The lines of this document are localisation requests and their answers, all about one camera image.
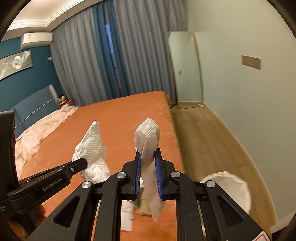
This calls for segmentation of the blue padded headboard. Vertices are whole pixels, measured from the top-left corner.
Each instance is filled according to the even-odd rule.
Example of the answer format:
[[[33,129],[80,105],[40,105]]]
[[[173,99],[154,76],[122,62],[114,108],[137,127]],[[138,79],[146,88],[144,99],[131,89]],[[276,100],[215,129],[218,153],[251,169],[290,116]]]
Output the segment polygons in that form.
[[[59,109],[58,96],[52,84],[20,101],[10,108],[15,112],[16,138],[34,123]]]

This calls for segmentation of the white paper towel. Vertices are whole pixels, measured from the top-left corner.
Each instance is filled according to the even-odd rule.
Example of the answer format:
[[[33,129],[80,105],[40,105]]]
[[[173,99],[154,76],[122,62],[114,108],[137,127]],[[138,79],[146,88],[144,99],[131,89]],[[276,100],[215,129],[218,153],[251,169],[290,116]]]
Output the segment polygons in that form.
[[[84,158],[86,169],[79,172],[83,181],[93,184],[104,182],[111,176],[111,170],[105,162],[107,148],[102,142],[99,122],[93,121],[86,134],[75,147],[72,161]]]

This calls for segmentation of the gold framed standing mirror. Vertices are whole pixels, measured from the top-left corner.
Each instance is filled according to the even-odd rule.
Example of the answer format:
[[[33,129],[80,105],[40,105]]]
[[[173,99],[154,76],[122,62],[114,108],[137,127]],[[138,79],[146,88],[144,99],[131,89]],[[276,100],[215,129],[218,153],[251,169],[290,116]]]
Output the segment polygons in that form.
[[[203,108],[203,79],[194,34],[188,31],[170,31],[168,45],[178,108]]]

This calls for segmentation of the orange plush bed blanket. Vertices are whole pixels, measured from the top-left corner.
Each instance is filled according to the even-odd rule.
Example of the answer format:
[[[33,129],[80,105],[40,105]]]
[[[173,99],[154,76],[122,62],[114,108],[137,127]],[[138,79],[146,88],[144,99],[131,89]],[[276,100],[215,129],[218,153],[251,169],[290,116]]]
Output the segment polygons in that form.
[[[74,149],[93,123],[99,122],[103,144],[107,148],[105,162],[114,174],[123,164],[135,158],[134,132],[146,119],[154,120],[160,129],[159,148],[164,160],[173,162],[183,172],[180,148],[168,107],[162,91],[136,94],[79,107],[41,142],[37,153],[24,165],[20,179],[70,162]],[[71,184],[42,205],[49,214],[80,184],[76,174]],[[167,201],[158,221],[135,213],[132,231],[121,231],[121,240],[177,240],[176,207]]]

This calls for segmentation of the white patterned wrapper strip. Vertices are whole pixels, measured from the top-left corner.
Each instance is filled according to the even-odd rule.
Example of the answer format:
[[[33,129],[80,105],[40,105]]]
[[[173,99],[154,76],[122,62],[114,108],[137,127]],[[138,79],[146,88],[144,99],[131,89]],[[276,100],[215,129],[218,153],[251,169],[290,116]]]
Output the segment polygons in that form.
[[[141,154],[141,177],[144,194],[152,213],[152,219],[158,220],[165,204],[159,198],[154,154],[159,146],[159,125],[151,118],[145,119],[134,133],[134,144]]]

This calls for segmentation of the grey blue curtains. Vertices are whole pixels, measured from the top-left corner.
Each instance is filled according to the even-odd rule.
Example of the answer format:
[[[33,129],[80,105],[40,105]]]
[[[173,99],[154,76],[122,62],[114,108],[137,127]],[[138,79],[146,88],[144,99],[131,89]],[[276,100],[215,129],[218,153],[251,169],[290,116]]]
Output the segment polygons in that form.
[[[80,106],[151,91],[177,91],[168,33],[187,29],[183,1],[101,1],[53,30],[60,85]]]

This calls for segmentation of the wall switch plate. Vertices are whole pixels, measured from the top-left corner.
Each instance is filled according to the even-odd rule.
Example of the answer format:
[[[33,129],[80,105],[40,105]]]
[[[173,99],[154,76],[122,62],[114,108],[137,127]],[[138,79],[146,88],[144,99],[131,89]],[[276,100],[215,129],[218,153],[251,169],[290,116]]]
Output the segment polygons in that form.
[[[242,63],[242,65],[261,70],[261,59],[260,58],[242,55],[241,56],[241,63]]]

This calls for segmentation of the pink floral quilt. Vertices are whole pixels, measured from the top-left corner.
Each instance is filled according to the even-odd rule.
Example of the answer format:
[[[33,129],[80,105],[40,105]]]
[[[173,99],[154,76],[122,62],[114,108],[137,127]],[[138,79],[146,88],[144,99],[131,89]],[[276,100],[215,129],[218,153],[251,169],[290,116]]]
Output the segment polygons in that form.
[[[15,164],[18,178],[21,176],[24,165],[39,150],[44,138],[48,137],[77,109],[78,107],[69,106],[56,110],[34,123],[16,139]]]

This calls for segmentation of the white comb package envelope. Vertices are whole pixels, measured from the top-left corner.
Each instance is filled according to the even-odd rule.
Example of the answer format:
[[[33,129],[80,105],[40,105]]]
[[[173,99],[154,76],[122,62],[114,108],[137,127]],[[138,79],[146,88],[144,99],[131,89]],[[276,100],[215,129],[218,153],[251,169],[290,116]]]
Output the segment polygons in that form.
[[[123,200],[121,203],[121,221],[120,229],[122,231],[131,232],[132,222],[134,220],[135,201]]]

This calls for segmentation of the silver wall art panel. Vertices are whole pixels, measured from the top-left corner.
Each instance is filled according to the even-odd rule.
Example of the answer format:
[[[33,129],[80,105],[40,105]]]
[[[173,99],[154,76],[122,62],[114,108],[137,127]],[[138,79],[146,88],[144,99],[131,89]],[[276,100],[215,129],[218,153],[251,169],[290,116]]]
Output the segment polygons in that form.
[[[32,51],[23,51],[4,57],[0,62],[0,80],[33,66]]]

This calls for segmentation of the beige knotted stocking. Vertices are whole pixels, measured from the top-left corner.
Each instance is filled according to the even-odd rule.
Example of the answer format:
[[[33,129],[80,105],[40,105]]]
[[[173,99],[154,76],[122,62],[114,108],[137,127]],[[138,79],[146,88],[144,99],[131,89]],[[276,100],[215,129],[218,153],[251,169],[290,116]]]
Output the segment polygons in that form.
[[[151,209],[145,197],[141,196],[136,201],[137,210],[136,213],[139,215],[152,216]]]

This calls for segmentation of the white air conditioner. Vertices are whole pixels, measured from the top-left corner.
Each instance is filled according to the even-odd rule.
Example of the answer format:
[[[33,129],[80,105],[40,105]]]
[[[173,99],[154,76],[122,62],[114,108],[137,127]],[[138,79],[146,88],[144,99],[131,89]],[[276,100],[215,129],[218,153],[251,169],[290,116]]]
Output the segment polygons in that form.
[[[21,37],[21,49],[48,46],[52,43],[52,41],[53,41],[53,33],[48,33],[48,32],[25,33]]]

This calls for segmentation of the bedside clutter items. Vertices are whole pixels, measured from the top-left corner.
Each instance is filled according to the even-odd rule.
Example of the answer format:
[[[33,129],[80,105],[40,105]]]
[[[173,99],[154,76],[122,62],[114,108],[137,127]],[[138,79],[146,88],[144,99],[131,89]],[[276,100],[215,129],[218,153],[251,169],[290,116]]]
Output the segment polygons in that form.
[[[58,102],[59,102],[60,108],[69,107],[74,104],[73,99],[68,100],[65,95],[58,96]]]

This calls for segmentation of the white bag lined trash bin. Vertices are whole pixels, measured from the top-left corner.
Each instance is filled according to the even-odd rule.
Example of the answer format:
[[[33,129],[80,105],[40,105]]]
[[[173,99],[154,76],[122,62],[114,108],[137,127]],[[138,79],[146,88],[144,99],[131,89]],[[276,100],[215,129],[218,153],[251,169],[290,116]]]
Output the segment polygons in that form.
[[[204,177],[200,182],[215,181],[246,213],[251,210],[251,193],[248,183],[227,171],[217,172]]]

